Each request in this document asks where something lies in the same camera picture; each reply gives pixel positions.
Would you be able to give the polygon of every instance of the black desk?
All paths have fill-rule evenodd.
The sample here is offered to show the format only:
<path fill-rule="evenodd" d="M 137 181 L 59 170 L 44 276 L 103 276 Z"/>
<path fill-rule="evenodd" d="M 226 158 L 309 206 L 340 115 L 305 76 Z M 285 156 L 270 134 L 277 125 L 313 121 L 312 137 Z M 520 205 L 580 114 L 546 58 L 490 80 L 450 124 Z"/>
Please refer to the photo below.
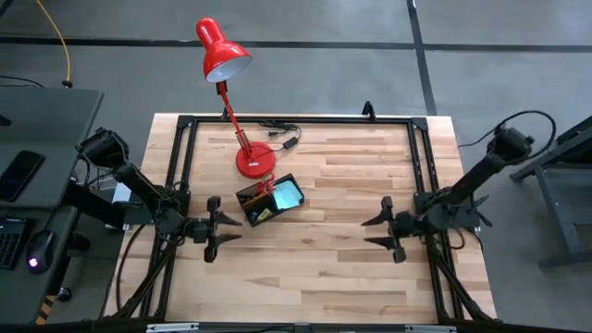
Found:
<path fill-rule="evenodd" d="M 0 88 L 0 173 L 21 150 L 45 156 L 43 165 L 14 203 L 2 207 L 55 208 L 78 162 L 75 146 L 85 140 L 103 93 L 75 89 Z"/>
<path fill-rule="evenodd" d="M 34 218 L 31 234 L 45 226 L 51 211 L 32 209 L 0 209 L 0 216 Z M 14 270 L 0 270 L 0 324 L 33 324 L 46 295 L 55 294 L 61 284 L 56 274 L 65 271 L 66 249 L 70 231 L 78 218 L 78 210 L 64 206 L 58 208 L 54 219 L 47 228 L 55 232 L 54 260 L 49 270 L 43 274 L 31 274 L 25 263 L 25 249 L 21 252 Z"/>

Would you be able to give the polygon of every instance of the yellow cable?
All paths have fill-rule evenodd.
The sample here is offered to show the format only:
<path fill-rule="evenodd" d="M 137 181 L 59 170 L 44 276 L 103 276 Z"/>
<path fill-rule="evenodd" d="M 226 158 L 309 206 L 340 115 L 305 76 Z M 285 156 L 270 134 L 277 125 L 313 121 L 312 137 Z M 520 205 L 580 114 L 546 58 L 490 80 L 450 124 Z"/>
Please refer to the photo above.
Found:
<path fill-rule="evenodd" d="M 66 81 L 69 82 L 70 81 L 70 54 L 68 53 L 68 48 L 66 47 L 66 42 L 64 41 L 64 37 L 62 36 L 62 32 L 59 31 L 59 28 L 57 27 L 56 23 L 54 22 L 54 19 L 52 18 L 51 15 L 49 15 L 47 10 L 45 9 L 43 4 L 41 3 L 41 0 L 37 0 L 37 4 L 39 4 L 39 7 L 41 8 L 41 10 L 44 12 L 45 16 L 49 20 L 49 23 L 51 23 L 52 26 L 54 26 L 54 30 L 57 33 L 57 36 L 59 36 L 59 40 L 62 42 L 62 46 L 64 46 L 64 53 L 66 54 L 66 68 L 67 68 Z"/>

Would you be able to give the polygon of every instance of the butcher block tabletop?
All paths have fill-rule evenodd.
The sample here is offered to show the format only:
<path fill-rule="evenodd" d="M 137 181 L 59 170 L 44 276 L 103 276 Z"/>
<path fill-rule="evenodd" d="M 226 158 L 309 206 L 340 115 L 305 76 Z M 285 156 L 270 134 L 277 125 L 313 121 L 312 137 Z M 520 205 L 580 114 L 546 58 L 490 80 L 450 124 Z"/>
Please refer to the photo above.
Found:
<path fill-rule="evenodd" d="M 178 116 L 154 116 L 142 172 L 155 184 L 165 183 Z M 428 117 L 427 123 L 440 186 L 450 186 L 463 175 L 452 121 Z M 416 188 L 406 127 L 298 125 L 302 138 L 293 148 L 276 153 L 275 174 L 279 178 L 291 173 L 296 178 L 304 204 L 252 228 L 235 193 L 256 180 L 246 179 L 235 166 L 240 147 L 232 124 L 199 124 L 191 162 L 189 216 L 206 217 L 207 199 L 218 195 L 221 210 L 243 222 L 242 227 L 220 226 L 219 232 L 240 233 L 242 238 L 222 245 L 212 264 L 204 262 L 202 244 L 188 240 L 179 247 L 166 320 L 436 323 L 425 246 L 417 238 L 402 240 L 407 261 L 394 264 L 390 252 L 364 241 L 387 235 L 386 224 L 360 226 L 379 213 L 385 195 L 392 197 L 395 212 L 413 210 Z M 270 142 L 274 149 L 294 135 L 270 138 L 269 129 L 256 123 L 242 127 L 252 142 Z M 185 132 L 178 177 L 189 136 Z M 416 136 L 426 172 L 419 132 Z M 429 189 L 426 173 L 424 182 Z M 121 253 L 132 233 L 127 232 Z M 479 243 L 468 233 L 464 237 L 466 246 L 452 251 L 457 275 L 482 309 L 495 315 Z M 154 228 L 146 227 L 131 247 L 122 273 L 123 302 L 146 274 L 153 240 Z M 454 231 L 450 242 L 461 243 Z M 158 301 L 159 280 L 156 286 L 152 309 Z M 443 289 L 451 313 L 447 283 Z M 115 311 L 113 285 L 105 314 Z"/>

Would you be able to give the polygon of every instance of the sticky note pad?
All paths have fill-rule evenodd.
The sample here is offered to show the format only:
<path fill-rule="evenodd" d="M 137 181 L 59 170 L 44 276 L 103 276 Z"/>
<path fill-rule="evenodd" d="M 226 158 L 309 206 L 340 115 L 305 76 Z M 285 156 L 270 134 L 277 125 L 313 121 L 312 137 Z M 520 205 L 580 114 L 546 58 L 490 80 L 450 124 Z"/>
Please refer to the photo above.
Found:
<path fill-rule="evenodd" d="M 290 180 L 274 185 L 273 194 L 277 209 L 298 207 L 302 199 L 302 194 Z"/>

